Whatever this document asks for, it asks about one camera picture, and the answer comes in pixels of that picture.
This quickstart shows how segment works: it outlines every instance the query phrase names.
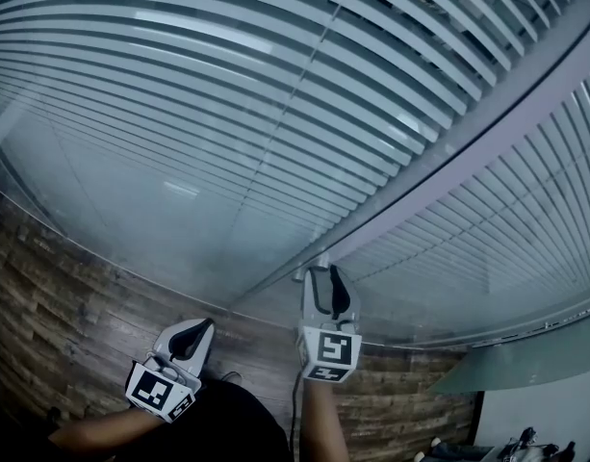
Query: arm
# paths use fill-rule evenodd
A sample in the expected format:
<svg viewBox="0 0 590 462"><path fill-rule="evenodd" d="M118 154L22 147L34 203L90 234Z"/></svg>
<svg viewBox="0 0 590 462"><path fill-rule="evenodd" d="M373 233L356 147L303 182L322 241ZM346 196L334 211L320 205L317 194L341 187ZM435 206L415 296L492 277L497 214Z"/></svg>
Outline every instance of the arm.
<svg viewBox="0 0 590 462"><path fill-rule="evenodd" d="M95 420L70 423L55 431L49 440L76 456L111 455L145 433L164 424L160 418L132 408Z"/></svg>
<svg viewBox="0 0 590 462"><path fill-rule="evenodd" d="M300 440L301 461L349 462L330 383L304 380Z"/></svg>

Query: floor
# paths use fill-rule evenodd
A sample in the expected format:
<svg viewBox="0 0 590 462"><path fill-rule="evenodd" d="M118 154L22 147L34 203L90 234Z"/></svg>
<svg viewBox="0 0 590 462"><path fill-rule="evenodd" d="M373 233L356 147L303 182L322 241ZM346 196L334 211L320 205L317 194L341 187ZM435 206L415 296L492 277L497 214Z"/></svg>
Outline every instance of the floor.
<svg viewBox="0 0 590 462"><path fill-rule="evenodd" d="M297 372L294 333L229 315L117 268L44 227L0 193L0 382L32 413L64 420L127 407L123 383L164 327L211 317L208 367L239 372L285 428ZM473 395L426 389L461 355L365 346L335 389L353 461L410 460L433 436L469 435Z"/></svg>

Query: black cable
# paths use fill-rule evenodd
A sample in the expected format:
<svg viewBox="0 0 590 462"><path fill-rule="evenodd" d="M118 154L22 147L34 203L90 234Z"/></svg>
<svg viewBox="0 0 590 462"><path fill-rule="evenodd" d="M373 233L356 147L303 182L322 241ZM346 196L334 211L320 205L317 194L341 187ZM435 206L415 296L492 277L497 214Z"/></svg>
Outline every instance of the black cable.
<svg viewBox="0 0 590 462"><path fill-rule="evenodd" d="M296 374L295 385L293 387L293 422L291 423L291 436L288 444L291 450L291 455L293 456L293 461L295 460L296 392L298 391L298 384L301 381L302 373L303 372L299 372Z"/></svg>

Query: equipment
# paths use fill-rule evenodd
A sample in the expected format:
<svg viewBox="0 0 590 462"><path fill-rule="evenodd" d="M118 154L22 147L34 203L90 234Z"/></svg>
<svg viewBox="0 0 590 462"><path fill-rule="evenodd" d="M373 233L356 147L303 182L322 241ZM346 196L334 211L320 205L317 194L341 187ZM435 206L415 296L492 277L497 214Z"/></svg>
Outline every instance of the equipment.
<svg viewBox="0 0 590 462"><path fill-rule="evenodd" d="M360 309L354 286L337 267L305 272L296 341L303 378L341 383L356 369Z"/></svg>
<svg viewBox="0 0 590 462"><path fill-rule="evenodd" d="M172 423L194 403L198 379L214 337L212 320L187 320L166 328L128 377L125 396L137 407Z"/></svg>

